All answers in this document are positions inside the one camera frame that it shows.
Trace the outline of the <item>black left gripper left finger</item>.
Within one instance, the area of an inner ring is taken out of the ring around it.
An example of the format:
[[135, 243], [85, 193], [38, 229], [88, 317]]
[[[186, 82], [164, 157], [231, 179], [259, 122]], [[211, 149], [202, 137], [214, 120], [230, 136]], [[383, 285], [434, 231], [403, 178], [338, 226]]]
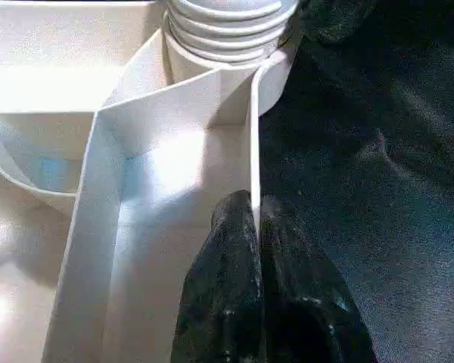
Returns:
[[260, 248], [250, 192], [222, 198], [182, 286], [174, 362], [258, 362], [263, 329]]

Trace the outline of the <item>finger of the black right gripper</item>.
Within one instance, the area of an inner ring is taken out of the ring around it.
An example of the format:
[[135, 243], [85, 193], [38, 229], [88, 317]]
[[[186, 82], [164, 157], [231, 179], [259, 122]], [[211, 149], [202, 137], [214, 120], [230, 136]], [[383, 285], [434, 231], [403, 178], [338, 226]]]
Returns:
[[299, 1], [294, 12], [300, 48], [339, 45], [353, 36], [367, 18], [367, 1]]

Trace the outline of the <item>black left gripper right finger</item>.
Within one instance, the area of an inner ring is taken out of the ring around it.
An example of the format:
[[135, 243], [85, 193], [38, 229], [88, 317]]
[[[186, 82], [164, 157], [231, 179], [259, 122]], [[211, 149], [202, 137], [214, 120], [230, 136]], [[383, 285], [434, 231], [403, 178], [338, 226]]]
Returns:
[[340, 271], [297, 208], [266, 195], [260, 244], [270, 362], [375, 362], [368, 328]]

